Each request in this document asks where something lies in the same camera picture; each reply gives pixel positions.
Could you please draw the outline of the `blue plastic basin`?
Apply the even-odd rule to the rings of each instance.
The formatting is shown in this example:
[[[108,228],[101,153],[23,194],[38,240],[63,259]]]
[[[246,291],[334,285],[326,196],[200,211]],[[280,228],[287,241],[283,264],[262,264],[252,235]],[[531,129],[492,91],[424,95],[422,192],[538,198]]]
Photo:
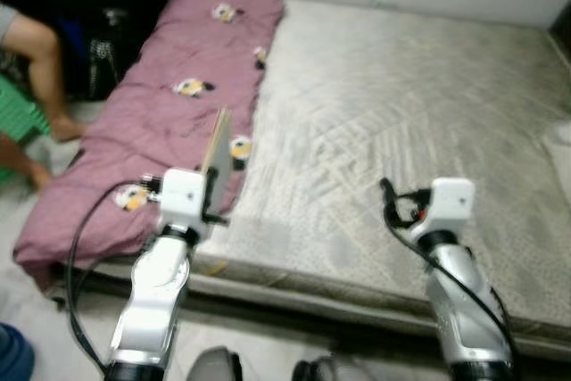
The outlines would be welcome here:
[[[0,323],[0,381],[31,381],[34,349],[11,325]]]

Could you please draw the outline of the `green plastic stool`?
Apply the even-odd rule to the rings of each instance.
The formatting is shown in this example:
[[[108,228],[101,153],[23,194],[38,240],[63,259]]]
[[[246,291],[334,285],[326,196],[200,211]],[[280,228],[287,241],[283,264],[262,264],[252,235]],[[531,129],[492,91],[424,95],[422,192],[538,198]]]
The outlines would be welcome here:
[[[0,186],[17,177],[44,186],[50,178],[44,163],[25,152],[33,139],[49,132],[48,121],[39,106],[0,72]]]

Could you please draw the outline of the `dark bed frame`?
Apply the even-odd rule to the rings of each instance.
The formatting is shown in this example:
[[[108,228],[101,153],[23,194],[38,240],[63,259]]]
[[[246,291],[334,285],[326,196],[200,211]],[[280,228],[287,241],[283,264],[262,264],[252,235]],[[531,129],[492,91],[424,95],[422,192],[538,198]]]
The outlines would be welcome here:
[[[117,298],[127,298],[130,284],[125,278],[114,277],[96,272],[87,277],[83,291],[103,293]],[[269,298],[256,298],[253,301],[229,298],[217,293],[208,293],[192,288],[183,303],[184,311],[200,311],[212,315],[237,316],[238,319],[261,321],[272,327],[288,327],[334,339],[345,340],[350,344],[365,344],[367,340],[383,336],[393,339],[417,342],[420,349],[429,350],[429,339],[436,340],[436,324],[429,319],[405,317],[396,313],[396,317],[374,317],[370,313],[351,313],[347,309],[321,307],[316,311],[299,311],[277,306]],[[532,337],[517,339],[519,351],[517,361],[525,366],[538,365],[540,360],[551,363],[571,361],[570,340],[558,344],[544,344],[532,341]]]

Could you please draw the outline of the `seated person in grey shorts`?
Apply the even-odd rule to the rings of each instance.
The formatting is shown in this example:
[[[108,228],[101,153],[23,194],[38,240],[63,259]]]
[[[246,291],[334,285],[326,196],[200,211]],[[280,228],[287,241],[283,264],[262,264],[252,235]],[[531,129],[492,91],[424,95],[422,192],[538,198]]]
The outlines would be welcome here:
[[[54,141],[69,142],[86,134],[88,124],[73,119],[65,100],[62,46],[52,28],[0,3],[0,50],[28,60],[32,93],[39,101]],[[29,158],[3,132],[0,132],[0,169],[25,176],[38,192],[54,178],[45,165]]]

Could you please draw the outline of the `colourful yellow-edged children's book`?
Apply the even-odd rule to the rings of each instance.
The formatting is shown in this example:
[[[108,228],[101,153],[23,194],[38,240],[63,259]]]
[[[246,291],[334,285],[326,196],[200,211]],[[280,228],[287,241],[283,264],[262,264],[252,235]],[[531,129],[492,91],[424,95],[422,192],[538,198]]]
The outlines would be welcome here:
[[[221,108],[199,169],[205,177],[203,211],[223,210],[226,186],[233,169],[229,144],[231,144],[231,111],[228,108]]]

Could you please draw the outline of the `white quilted mattress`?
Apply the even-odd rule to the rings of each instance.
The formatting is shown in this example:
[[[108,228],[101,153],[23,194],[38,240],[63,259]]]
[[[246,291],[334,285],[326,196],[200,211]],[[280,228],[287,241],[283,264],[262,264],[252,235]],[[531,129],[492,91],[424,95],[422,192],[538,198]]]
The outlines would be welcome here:
[[[423,262],[382,221],[400,192],[469,178],[460,241],[509,311],[519,349],[571,344],[571,210],[543,140],[570,70],[534,28],[290,0],[254,112],[252,165],[189,286],[408,335],[433,335]]]

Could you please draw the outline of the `grey left robot leg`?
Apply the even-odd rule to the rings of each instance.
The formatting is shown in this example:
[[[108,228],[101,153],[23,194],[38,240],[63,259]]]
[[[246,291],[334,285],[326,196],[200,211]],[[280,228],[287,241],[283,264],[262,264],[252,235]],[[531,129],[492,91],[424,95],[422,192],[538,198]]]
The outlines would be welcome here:
[[[195,358],[185,381],[244,381],[244,369],[236,352],[212,347]]]

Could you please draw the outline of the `pink cartoon print blanket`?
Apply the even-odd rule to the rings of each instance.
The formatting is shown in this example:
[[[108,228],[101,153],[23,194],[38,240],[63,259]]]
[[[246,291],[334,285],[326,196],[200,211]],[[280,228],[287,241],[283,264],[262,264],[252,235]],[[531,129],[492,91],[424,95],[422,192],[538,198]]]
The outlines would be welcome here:
[[[283,0],[170,0],[138,62],[80,140],[74,163],[39,194],[13,262],[46,290],[70,254],[79,267],[136,253],[160,218],[156,202],[126,209],[143,176],[203,163],[220,109],[252,155],[254,112]]]

